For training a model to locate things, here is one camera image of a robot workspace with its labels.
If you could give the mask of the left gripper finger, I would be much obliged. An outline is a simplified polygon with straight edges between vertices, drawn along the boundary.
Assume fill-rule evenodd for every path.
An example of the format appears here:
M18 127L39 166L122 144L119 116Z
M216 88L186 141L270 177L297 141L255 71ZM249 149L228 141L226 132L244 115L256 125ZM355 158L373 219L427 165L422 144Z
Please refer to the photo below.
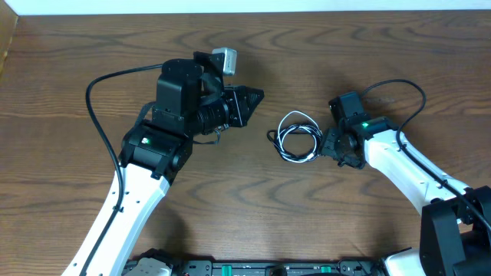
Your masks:
M256 107L260 104L260 97L247 97L242 101L241 104L241 118L242 124L246 125L254 114Z
M245 101L249 106L258 106L264 96L264 90L245 87Z

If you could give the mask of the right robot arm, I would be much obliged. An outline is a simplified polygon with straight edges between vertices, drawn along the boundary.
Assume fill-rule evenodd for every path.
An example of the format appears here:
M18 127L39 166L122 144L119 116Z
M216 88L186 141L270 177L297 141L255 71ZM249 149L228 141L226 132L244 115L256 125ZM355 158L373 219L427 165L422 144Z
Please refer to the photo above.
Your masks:
M329 102L336 125L319 153L339 166L369 165L384 174L421 216L420 245L382 258L374 275L488 275L490 188L447 175L386 117L371 118L350 92Z

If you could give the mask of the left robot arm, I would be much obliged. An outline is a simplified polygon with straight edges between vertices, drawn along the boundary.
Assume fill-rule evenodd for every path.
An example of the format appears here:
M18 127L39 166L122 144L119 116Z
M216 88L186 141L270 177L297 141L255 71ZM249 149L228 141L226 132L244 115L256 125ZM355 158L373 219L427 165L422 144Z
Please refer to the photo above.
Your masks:
M156 99L142 107L114 152L88 108L115 167L107 198L66 275L119 275L150 214L193 153L194 137L246 126L265 93L226 86L233 70L224 54L197 52L192 59L158 65Z

